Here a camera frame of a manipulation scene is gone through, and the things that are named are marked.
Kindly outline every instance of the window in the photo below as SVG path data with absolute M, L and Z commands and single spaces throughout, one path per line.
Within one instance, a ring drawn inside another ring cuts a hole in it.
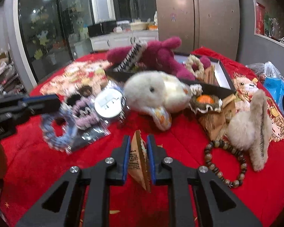
M 157 10 L 156 0 L 113 0 L 116 20 L 129 20 L 141 19 L 151 21 L 154 19 Z

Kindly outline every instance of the cabinet door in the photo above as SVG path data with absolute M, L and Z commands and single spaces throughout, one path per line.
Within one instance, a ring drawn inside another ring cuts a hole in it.
M 102 51 L 110 49 L 108 37 L 93 37 L 91 38 L 91 45 L 94 51 Z
M 158 31 L 139 31 L 133 32 L 133 41 L 137 43 L 139 41 L 149 42 L 153 40 L 159 40 Z
M 131 46 L 133 44 L 133 34 L 120 33 L 119 35 L 110 35 L 109 44 L 111 48 Z

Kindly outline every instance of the microwave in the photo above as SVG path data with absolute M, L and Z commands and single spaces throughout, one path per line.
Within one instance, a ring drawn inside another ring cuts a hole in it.
M 117 26 L 115 20 L 100 22 L 91 26 L 88 26 L 89 37 L 97 37 L 114 32 L 114 28 Z

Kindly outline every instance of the silver screw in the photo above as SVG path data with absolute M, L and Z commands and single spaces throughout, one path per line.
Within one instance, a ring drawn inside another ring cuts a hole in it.
M 114 161 L 115 161 L 115 159 L 112 158 L 112 157 L 108 157 L 108 158 L 105 159 L 106 164 L 112 164 L 112 163 L 114 163 Z
M 199 171 L 202 172 L 202 173 L 206 173 L 206 172 L 208 172 L 208 168 L 206 166 L 200 166 Z
M 72 166 L 72 167 L 69 169 L 69 171 L 70 171 L 71 173 L 77 173 L 77 172 L 79 171 L 79 167 L 78 167 L 78 166 Z
M 170 164 L 170 163 L 173 162 L 173 158 L 172 157 L 165 157 L 164 162 L 167 163 L 167 164 Z

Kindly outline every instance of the beige plush toy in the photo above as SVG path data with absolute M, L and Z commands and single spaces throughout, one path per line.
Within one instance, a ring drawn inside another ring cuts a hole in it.
M 240 111 L 231 119 L 226 135 L 235 148 L 249 151 L 254 171 L 264 168 L 272 135 L 264 91 L 258 90 L 254 93 L 250 111 Z
M 188 106 L 191 89 L 173 75 L 147 71 L 127 80 L 124 96 L 131 109 L 152 116 L 157 127 L 165 131 L 171 126 L 170 113 Z

